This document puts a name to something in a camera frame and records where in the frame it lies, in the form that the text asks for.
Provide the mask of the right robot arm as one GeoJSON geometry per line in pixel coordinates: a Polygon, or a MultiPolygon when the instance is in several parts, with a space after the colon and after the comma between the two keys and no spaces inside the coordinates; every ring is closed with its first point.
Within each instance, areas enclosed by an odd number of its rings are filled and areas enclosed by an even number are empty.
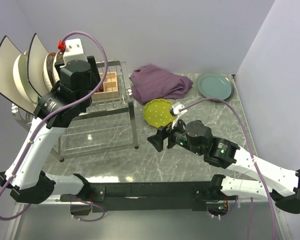
{"type": "Polygon", "coordinates": [[[212,198],[271,198],[280,210],[300,214],[300,169],[289,170],[251,156],[236,143],[213,136],[211,128],[200,120],[188,124],[183,120],[178,120],[176,125],[169,123],[147,138],[158,152],[163,150],[164,140],[168,140],[169,149],[178,145],[197,156],[203,156],[209,165],[250,177],[249,180],[223,175],[213,177],[209,187],[212,198]]]}

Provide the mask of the brown scale-pattern plate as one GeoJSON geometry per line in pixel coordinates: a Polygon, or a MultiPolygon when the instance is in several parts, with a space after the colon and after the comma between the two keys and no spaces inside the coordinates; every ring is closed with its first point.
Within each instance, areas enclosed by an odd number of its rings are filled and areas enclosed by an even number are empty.
{"type": "Polygon", "coordinates": [[[53,60],[53,66],[54,68],[57,70],[59,67],[63,67],[65,65],[64,63],[64,58],[63,58],[63,52],[62,51],[58,51],[54,57],[53,60]]]}

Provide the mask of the purple-rimmed beige plate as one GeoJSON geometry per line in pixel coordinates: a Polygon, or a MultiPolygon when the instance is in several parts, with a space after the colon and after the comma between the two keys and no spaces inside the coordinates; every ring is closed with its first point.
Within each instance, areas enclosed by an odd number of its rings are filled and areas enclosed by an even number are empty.
{"type": "Polygon", "coordinates": [[[223,75],[218,75],[216,77],[216,96],[219,99],[223,99],[224,101],[228,101],[231,99],[235,93],[234,84],[231,80],[223,75]]]}

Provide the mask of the white ribbed brown bowl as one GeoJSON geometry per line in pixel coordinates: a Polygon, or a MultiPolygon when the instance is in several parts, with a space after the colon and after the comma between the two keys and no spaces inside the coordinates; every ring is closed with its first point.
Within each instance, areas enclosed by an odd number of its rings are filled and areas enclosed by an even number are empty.
{"type": "Polygon", "coordinates": [[[52,90],[54,85],[56,84],[55,75],[54,75],[54,60],[56,57],[56,52],[49,52],[45,60],[43,62],[43,81],[45,84],[45,87],[48,92],[52,90]]]}

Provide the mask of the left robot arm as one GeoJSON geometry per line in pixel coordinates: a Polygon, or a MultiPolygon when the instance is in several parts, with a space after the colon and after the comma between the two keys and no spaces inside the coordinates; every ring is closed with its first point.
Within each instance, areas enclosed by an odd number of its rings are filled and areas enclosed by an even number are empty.
{"type": "Polygon", "coordinates": [[[52,195],[73,195],[84,201],[90,195],[90,183],[83,176],[42,171],[58,138],[91,105],[92,90],[101,81],[93,56],[57,67],[60,80],[41,97],[17,158],[8,170],[0,172],[0,186],[9,188],[18,203],[40,204],[52,195]]]}

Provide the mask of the dark green round plate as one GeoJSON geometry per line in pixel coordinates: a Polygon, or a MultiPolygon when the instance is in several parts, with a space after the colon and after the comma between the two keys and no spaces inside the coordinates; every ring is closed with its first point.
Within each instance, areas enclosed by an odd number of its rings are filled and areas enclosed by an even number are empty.
{"type": "Polygon", "coordinates": [[[201,74],[196,81],[198,92],[205,98],[217,98],[218,73],[201,74]]]}

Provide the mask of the lime green dotted plate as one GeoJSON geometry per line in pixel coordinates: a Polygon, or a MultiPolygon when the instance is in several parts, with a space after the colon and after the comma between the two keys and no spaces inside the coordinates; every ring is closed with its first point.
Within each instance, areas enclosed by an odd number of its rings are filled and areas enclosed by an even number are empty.
{"type": "Polygon", "coordinates": [[[143,118],[150,126],[155,128],[166,126],[175,119],[170,114],[170,107],[172,105],[172,102],[163,98],[153,99],[145,105],[143,118]]]}

